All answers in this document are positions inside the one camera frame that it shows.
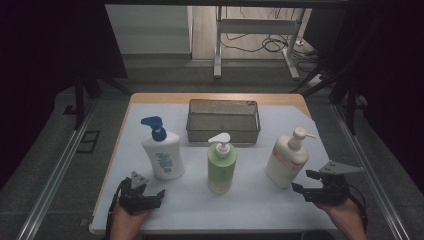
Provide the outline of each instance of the green pump bottle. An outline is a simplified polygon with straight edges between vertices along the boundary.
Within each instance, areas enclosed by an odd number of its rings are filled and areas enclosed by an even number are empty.
[[[217,194],[224,194],[231,188],[237,161],[237,150],[230,144],[230,134],[221,133],[208,140],[208,187]]]

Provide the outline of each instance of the table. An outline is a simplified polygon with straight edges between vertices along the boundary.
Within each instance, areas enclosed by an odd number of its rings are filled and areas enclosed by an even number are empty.
[[[256,144],[235,145],[239,152],[233,186],[224,195],[207,187],[208,143],[190,143],[185,124],[190,99],[255,100],[258,102],[261,133]],[[164,127],[180,136],[185,174],[175,180],[160,181],[153,176],[150,161],[141,147],[141,138],[150,128],[141,118],[157,114]],[[147,177],[146,196],[166,189],[162,206],[152,212],[142,226],[144,234],[264,233],[302,232],[335,229],[328,216],[302,195],[281,189],[265,174],[275,140],[291,134],[297,126],[317,136],[305,140],[310,153],[305,169],[318,170],[328,156],[299,94],[220,94],[220,93],[137,93],[130,100],[112,160],[99,194],[90,231],[103,234],[107,211],[119,182],[135,170]],[[301,171],[295,182],[306,187],[322,187],[319,181]]]

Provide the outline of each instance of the white pump head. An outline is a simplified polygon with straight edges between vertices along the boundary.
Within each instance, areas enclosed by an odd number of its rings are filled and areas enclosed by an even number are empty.
[[[314,135],[308,133],[304,128],[295,128],[293,131],[293,137],[290,138],[288,143],[289,148],[293,151],[298,151],[302,147],[302,140],[305,139],[305,137],[315,138]]]
[[[215,137],[210,138],[208,142],[218,142],[216,145],[216,154],[220,157],[226,157],[228,154],[230,154],[230,146],[228,145],[230,139],[230,134],[220,133]]]

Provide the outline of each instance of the blue pump head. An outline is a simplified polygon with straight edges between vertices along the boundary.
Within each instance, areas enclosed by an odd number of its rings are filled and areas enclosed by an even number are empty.
[[[166,130],[162,127],[162,119],[158,116],[141,119],[141,124],[152,128],[152,137],[156,142],[162,142],[166,139]]]

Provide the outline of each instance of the white pump bottle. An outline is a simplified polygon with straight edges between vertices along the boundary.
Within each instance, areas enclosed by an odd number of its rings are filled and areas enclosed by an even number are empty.
[[[171,180],[182,176],[185,168],[181,160],[180,137],[166,131],[158,116],[143,118],[141,124],[152,128],[151,135],[144,137],[141,144],[149,156],[155,177]]]
[[[293,136],[281,136],[275,142],[265,172],[281,188],[287,188],[309,159],[303,147],[305,137],[315,138],[305,129],[297,127]]]

